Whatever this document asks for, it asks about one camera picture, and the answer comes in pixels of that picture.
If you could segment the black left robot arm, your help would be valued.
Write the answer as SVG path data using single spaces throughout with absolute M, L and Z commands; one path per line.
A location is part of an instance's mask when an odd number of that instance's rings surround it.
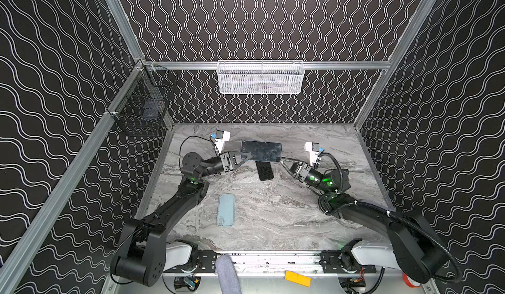
M 238 169 L 252 159 L 251 153 L 229 151 L 203 159 L 188 153 L 181 162 L 181 182 L 173 197 L 142 219 L 124 225 L 120 243 L 110 264 L 110 274 L 151 287 L 162 273 L 179 267 L 193 272 L 198 265 L 198 249 L 189 242 L 167 244 L 168 233 L 205 198 L 206 176 Z

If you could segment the light blue phone case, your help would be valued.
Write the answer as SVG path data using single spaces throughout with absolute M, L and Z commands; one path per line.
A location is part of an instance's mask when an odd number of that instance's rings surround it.
M 222 194 L 218 199 L 218 212 L 216 225 L 222 228 L 229 228 L 235 222 L 235 195 Z

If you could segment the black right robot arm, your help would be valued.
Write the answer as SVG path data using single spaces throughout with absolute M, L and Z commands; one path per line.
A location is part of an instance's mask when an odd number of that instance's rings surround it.
M 311 164 L 292 158 L 281 158 L 280 164 L 295 180 L 318 194 L 318 207 L 326 216 L 356 222 L 386 237 L 390 249 L 383 256 L 376 251 L 349 247 L 351 257 L 360 265 L 380 266 L 402 271 L 418 283 L 430 279 L 444 280 L 438 271 L 456 259 L 421 215 L 400 214 L 386 208 L 360 201 L 347 194 L 350 189 L 349 171 L 335 162 L 335 168 L 319 172 Z

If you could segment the white smartphone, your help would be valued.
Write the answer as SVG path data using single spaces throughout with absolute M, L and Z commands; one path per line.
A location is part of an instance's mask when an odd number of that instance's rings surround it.
M 261 182 L 274 179 L 274 172 L 270 162 L 256 161 L 256 169 Z

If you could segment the dark blue smartphone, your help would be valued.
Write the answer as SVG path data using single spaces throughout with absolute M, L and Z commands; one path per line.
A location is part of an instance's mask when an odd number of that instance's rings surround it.
M 251 155 L 250 161 L 280 162 L 282 144 L 265 141 L 242 141 L 241 152 Z

